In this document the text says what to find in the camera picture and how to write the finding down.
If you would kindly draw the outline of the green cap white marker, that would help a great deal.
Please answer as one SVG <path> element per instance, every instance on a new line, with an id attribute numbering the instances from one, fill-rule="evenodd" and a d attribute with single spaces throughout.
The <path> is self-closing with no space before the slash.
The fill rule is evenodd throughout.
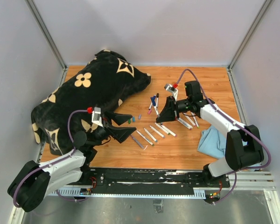
<path id="1" fill-rule="evenodd" d="M 170 132 L 168 132 L 165 128 L 163 128 L 161 125 L 155 123 L 155 125 L 160 128 L 163 132 L 165 132 L 167 135 L 170 135 Z"/>

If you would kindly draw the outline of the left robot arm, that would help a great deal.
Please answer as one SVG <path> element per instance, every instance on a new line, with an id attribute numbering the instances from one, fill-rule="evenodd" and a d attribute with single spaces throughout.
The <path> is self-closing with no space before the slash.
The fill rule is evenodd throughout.
<path id="1" fill-rule="evenodd" d="M 101 113 L 100 108 L 89 107 L 86 110 L 72 112 L 69 115 L 68 124 L 76 113 L 91 114 L 92 122 L 98 125 L 94 131 L 94 140 L 88 141 L 84 131 L 79 131 L 75 135 L 68 133 L 73 145 L 71 151 L 48 162 L 28 161 L 7 189 L 15 207 L 30 212 L 47 195 L 67 184 L 75 182 L 82 185 L 87 184 L 91 174 L 84 168 L 96 154 L 93 147 L 101 145 L 102 140 L 108 137 L 122 143 L 136 131 L 135 127 L 121 127 L 123 123 L 132 118 L 131 114 Z"/>

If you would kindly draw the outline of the lavender cap marker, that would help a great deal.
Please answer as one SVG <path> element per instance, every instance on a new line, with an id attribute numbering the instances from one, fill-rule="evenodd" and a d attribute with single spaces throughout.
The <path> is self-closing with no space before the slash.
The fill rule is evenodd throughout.
<path id="1" fill-rule="evenodd" d="M 162 133 L 160 133 L 157 129 L 155 129 L 153 126 L 150 125 L 150 128 L 151 128 L 155 133 L 157 133 L 159 136 L 161 136 L 162 138 L 165 138 L 165 136 L 164 136 Z"/>

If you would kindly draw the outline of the light blue marker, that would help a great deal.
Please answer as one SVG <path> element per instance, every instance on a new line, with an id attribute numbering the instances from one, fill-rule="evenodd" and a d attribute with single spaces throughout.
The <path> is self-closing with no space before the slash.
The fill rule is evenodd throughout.
<path id="1" fill-rule="evenodd" d="M 158 140 L 146 129 L 146 128 L 143 128 L 144 131 L 150 136 L 150 138 L 154 141 L 154 142 L 158 142 Z"/>

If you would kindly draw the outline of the light green marker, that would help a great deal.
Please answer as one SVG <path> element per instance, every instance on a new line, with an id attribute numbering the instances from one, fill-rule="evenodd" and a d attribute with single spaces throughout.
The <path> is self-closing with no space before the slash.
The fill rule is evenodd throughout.
<path id="1" fill-rule="evenodd" d="M 196 116 L 195 116 L 195 115 L 192 115 L 192 118 L 194 119 L 194 122 L 195 122 L 196 127 L 197 127 L 197 128 L 200 128 L 200 126 L 199 126 L 199 124 L 198 124 L 198 122 L 197 122 L 197 120 L 196 120 Z"/>

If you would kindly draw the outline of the dark blue marker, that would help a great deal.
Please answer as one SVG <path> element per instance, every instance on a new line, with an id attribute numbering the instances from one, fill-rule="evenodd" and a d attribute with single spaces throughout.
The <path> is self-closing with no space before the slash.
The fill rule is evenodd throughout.
<path id="1" fill-rule="evenodd" d="M 153 105 L 153 107 L 154 107 L 154 110 L 155 110 L 155 112 L 156 112 L 157 117 L 159 117 L 159 112 L 158 112 L 158 108 L 157 108 L 157 106 L 156 106 L 156 101 L 155 101 L 155 99 L 156 99 L 156 96 L 151 97 L 151 102 L 152 102 L 152 105 Z"/>

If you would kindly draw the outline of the magenta cap marker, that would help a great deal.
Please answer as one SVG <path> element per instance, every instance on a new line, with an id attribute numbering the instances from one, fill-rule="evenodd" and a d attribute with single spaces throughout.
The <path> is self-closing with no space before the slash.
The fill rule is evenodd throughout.
<path id="1" fill-rule="evenodd" d="M 183 124 L 186 128 L 188 128 L 189 130 L 192 130 L 193 127 L 192 127 L 189 123 L 187 123 L 186 121 L 184 121 L 183 119 L 178 118 L 178 121 L 179 121 L 181 124 Z"/>

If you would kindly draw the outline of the purple marker grey body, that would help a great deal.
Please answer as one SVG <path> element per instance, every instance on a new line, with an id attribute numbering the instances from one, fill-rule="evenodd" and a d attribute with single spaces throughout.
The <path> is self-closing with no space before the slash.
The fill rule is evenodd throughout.
<path id="1" fill-rule="evenodd" d="M 130 135 L 132 140 L 141 148 L 141 149 L 144 149 L 144 146 L 135 138 L 133 137 L 132 135 Z"/>

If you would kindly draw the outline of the pink cap marker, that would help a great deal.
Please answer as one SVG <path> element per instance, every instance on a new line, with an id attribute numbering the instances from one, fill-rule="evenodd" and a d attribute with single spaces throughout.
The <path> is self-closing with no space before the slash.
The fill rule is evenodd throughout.
<path id="1" fill-rule="evenodd" d="M 174 136 L 174 137 L 177 136 L 173 131 L 169 130 L 169 129 L 168 129 L 167 127 L 165 127 L 164 125 L 162 125 L 162 127 L 163 127 L 168 133 L 170 133 L 172 136 Z"/>

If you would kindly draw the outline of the black cap whiteboard marker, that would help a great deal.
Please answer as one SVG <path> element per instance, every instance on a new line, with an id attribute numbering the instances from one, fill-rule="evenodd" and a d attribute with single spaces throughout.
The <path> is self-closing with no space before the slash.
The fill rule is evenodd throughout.
<path id="1" fill-rule="evenodd" d="M 158 107 L 159 104 L 159 93 L 156 94 L 156 107 Z"/>

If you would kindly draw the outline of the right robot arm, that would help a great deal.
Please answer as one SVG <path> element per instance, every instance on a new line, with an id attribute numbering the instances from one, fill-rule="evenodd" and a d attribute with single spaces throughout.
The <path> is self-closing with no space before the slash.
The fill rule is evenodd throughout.
<path id="1" fill-rule="evenodd" d="M 256 126 L 247 126 L 221 111 L 214 101 L 203 95 L 198 81 L 185 83 L 186 99 L 177 100 L 177 84 L 166 84 L 165 90 L 171 93 L 157 123 L 178 120 L 183 112 L 192 112 L 208 121 L 226 138 L 226 150 L 223 158 L 203 167 L 202 181 L 212 187 L 228 173 L 250 168 L 264 160 L 259 130 Z"/>

